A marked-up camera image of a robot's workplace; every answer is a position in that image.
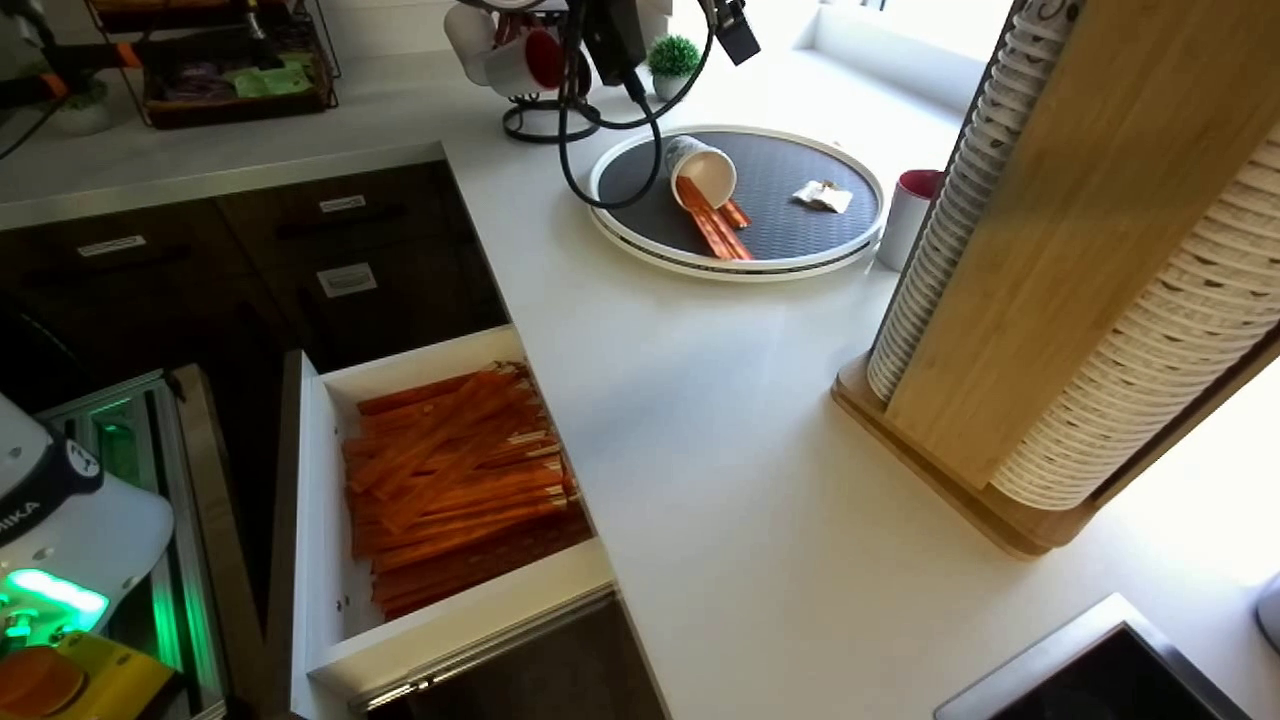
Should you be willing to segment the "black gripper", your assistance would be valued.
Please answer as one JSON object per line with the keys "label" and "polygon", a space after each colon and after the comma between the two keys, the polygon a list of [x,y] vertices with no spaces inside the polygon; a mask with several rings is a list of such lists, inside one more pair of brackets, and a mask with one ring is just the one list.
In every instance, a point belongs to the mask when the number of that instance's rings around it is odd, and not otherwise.
{"label": "black gripper", "polygon": [[[697,0],[711,39],[732,63],[759,51],[759,39],[742,14],[748,0]],[[605,85],[624,85],[648,55],[639,32],[639,0],[572,0],[572,32],[589,49]]]}

